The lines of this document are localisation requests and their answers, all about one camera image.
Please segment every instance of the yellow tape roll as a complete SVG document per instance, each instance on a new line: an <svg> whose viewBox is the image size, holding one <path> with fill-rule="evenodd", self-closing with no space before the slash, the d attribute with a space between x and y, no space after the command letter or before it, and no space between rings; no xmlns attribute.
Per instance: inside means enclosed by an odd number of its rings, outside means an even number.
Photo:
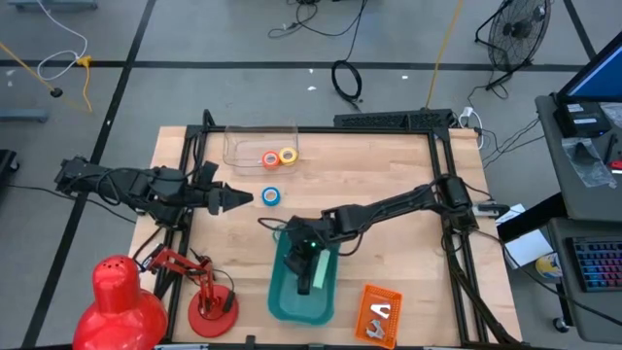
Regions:
<svg viewBox="0 0 622 350"><path fill-rule="evenodd" d="M279 152L279 159L283 165L292 165L298 160L298 151L292 147L286 147Z"/></svg>

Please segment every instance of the red desk lamp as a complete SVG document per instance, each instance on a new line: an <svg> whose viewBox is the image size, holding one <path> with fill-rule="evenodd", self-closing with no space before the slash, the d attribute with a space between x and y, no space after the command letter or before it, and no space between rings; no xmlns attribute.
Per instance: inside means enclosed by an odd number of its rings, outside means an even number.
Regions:
<svg viewBox="0 0 622 350"><path fill-rule="evenodd" d="M214 284L212 262L195 256L199 263L160 244L144 264L151 272L167 268L199 285L189 306L190 326L199 335L219 336L237 319L235 292L233 286L230 290ZM95 303L78 323L74 349L151 350L162 340L168 322L166 311L156 296L140 289L138 267L132 259L113 256L104 260L94 269L92 281Z"/></svg>
<svg viewBox="0 0 622 350"><path fill-rule="evenodd" d="M168 317L160 300L141 290L136 263L113 256L93 270L95 302L74 334L75 350L153 349L164 337Z"/></svg>

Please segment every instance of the orange plastic basket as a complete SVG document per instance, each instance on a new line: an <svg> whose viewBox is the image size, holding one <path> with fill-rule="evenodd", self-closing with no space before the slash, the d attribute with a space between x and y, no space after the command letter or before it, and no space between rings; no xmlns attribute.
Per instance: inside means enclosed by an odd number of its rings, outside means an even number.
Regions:
<svg viewBox="0 0 622 350"><path fill-rule="evenodd" d="M389 318L384 319L371 311L371 305L376 303L388 303L391 305ZM359 308L359 320L355 337L362 341L382 346L385 349L393 349L397 342L397 328L399 327L399 312L401 310L401 294L373 285L365 285L361 306ZM371 321L380 321L380 326L385 332L382 339L367 335L366 329L374 330Z"/></svg>

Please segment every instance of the keyboard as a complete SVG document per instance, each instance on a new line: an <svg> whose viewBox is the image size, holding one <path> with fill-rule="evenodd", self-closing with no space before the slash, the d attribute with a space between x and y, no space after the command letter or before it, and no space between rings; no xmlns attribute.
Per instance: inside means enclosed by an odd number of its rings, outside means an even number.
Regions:
<svg viewBox="0 0 622 350"><path fill-rule="evenodd" d="M360 113L334 116L337 127L378 127L408 130L449 127L453 123L450 109L382 113Z"/></svg>
<svg viewBox="0 0 622 350"><path fill-rule="evenodd" d="M622 236L568 238L583 292L622 291Z"/></svg>

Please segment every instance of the black fan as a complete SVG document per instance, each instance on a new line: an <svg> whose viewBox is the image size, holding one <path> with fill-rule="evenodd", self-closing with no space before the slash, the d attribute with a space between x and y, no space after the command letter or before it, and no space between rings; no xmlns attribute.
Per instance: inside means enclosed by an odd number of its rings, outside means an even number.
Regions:
<svg viewBox="0 0 622 350"><path fill-rule="evenodd" d="M550 0L503 0L495 14L477 28L475 43L486 45L493 67L506 72L486 89L505 82L512 73L532 63L550 18ZM479 31L490 21L490 35L485 42L479 39Z"/></svg>

